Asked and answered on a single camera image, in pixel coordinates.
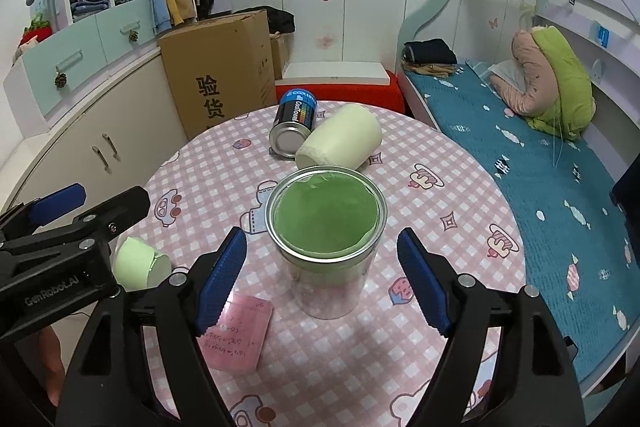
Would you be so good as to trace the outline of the person's hand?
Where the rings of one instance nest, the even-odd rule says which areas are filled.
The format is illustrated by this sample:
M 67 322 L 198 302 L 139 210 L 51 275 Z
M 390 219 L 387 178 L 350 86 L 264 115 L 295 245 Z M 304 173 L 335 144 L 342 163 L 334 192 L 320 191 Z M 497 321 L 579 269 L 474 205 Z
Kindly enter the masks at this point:
M 52 326 L 18 340 L 18 352 L 27 367 L 47 392 L 49 401 L 55 406 L 60 403 L 65 379 L 65 367 L 61 355 L 61 343 Z

